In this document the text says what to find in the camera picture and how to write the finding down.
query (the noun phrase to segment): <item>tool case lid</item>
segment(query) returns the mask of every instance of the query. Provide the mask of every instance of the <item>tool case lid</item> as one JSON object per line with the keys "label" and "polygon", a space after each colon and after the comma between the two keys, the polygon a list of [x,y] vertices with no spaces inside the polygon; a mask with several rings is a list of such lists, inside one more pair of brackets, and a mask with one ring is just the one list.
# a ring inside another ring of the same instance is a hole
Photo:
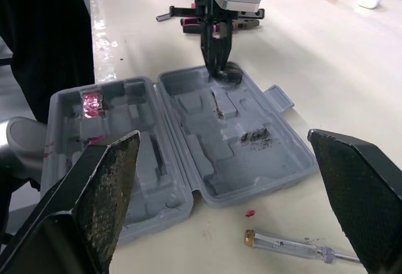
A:
{"label": "tool case lid", "polygon": [[[239,85],[221,84],[194,67],[163,73],[155,84],[136,77],[56,93],[41,196],[91,140],[135,129],[141,144],[120,244],[185,220],[194,190],[211,207],[227,207],[316,172],[315,157],[281,115],[292,101],[276,85],[262,92],[243,74]],[[101,112],[86,118],[83,97],[93,93]]]}

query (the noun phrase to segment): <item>debris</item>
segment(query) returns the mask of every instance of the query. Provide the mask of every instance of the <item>debris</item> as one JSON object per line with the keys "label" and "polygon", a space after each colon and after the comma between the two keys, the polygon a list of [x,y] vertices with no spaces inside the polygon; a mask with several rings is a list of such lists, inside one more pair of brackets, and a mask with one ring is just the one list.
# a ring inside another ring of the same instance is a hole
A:
{"label": "debris", "polygon": [[252,217],[252,216],[254,216],[255,214],[256,214],[256,211],[250,209],[250,210],[248,210],[248,211],[246,212],[246,217]]}

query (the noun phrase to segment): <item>dirt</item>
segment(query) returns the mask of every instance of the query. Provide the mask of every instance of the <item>dirt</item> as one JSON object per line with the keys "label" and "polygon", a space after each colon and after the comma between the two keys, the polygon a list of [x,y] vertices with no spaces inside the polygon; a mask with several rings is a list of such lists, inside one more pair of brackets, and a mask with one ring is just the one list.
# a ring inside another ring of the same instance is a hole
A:
{"label": "dirt", "polygon": [[245,133],[240,137],[240,142],[248,144],[246,142],[256,142],[258,140],[266,139],[269,136],[269,132],[266,128],[256,129],[252,133]]}
{"label": "dirt", "polygon": [[219,109],[218,102],[216,101],[216,97],[215,97],[214,93],[212,93],[212,98],[215,102],[215,108],[216,108],[216,113],[218,114],[218,118],[223,119],[224,115],[223,115],[222,111]]}
{"label": "dirt", "polygon": [[265,138],[261,141],[252,142],[253,150],[265,150],[266,148],[272,147],[274,144],[274,140],[270,138]]}

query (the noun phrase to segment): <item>person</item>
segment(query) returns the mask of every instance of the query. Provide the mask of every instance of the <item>person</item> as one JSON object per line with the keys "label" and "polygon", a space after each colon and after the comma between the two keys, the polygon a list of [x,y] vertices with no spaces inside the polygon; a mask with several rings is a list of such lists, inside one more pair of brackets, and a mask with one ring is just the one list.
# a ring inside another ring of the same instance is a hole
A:
{"label": "person", "polygon": [[0,37],[34,114],[47,123],[50,97],[94,83],[90,16],[83,0],[0,0]]}

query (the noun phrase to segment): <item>textured gripper pad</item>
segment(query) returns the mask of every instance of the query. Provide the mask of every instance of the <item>textured gripper pad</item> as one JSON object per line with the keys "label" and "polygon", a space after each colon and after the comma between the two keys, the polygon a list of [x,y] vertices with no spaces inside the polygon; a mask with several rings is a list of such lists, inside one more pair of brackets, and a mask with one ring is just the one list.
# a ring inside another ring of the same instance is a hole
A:
{"label": "textured gripper pad", "polygon": [[138,148],[138,134],[111,145],[77,206],[85,243],[104,272],[109,269],[126,218]]}
{"label": "textured gripper pad", "polygon": [[[383,173],[402,179],[402,172],[370,143],[323,131],[310,132],[309,140],[342,230],[366,270],[380,273],[394,263],[402,243],[400,194]],[[373,166],[379,161],[381,171]]]}

